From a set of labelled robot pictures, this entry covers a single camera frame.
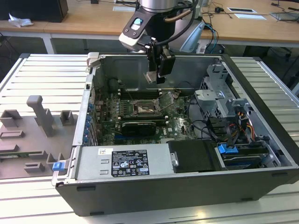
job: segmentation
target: blue latch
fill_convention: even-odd
[[[90,123],[88,121],[85,122],[85,127],[90,127]]]
[[[83,137],[83,142],[88,142],[88,137]]]
[[[223,154],[223,153],[238,153],[238,149],[237,147],[233,147],[233,148],[228,148],[226,144],[221,144],[218,146],[218,150],[220,152],[220,154]]]
[[[92,117],[91,116],[86,116],[86,120],[91,121]]]
[[[89,134],[89,130],[88,130],[88,129],[85,129],[85,130],[84,130],[84,134],[85,134],[85,135],[88,135],[88,134]]]
[[[64,171],[65,162],[54,162],[52,170],[53,171]]]

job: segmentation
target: white sticker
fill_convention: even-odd
[[[99,148],[98,155],[112,155],[113,148]]]
[[[140,168],[139,169],[140,172],[144,172],[144,171],[148,171],[148,170],[149,170],[148,168]]]

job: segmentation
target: black cable harness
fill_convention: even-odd
[[[170,43],[171,41],[178,39],[184,32],[186,32],[190,28],[190,26],[192,25],[192,23],[195,19],[195,14],[196,14],[195,8],[198,4],[198,1],[199,0],[192,0],[193,6],[190,8],[190,10],[192,11],[192,17],[191,17],[191,20],[188,23],[188,25],[184,29],[182,29],[178,34],[176,34],[175,36],[173,36],[165,41],[156,42],[156,43],[154,43],[154,45],[156,45],[156,46],[166,45],[166,44]]]

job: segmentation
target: desk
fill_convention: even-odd
[[[281,9],[271,6],[271,0],[216,0],[223,7],[252,8],[258,14],[280,12]],[[293,2],[280,2],[284,8],[298,7]],[[0,32],[6,36],[40,37],[43,39],[47,52],[55,53],[52,38],[72,39],[104,39],[118,40],[123,27],[132,16],[132,12],[116,12],[112,3],[68,0],[69,13],[62,23],[34,22],[31,27],[17,28],[7,21],[0,21]],[[235,15],[214,15],[212,24],[219,33],[219,44],[237,44],[251,46],[299,47],[299,24],[277,22],[270,15],[267,20],[238,19]],[[211,32],[204,30],[201,39],[210,40]]]

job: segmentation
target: power supply label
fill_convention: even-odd
[[[150,175],[147,150],[113,151],[113,177]]]

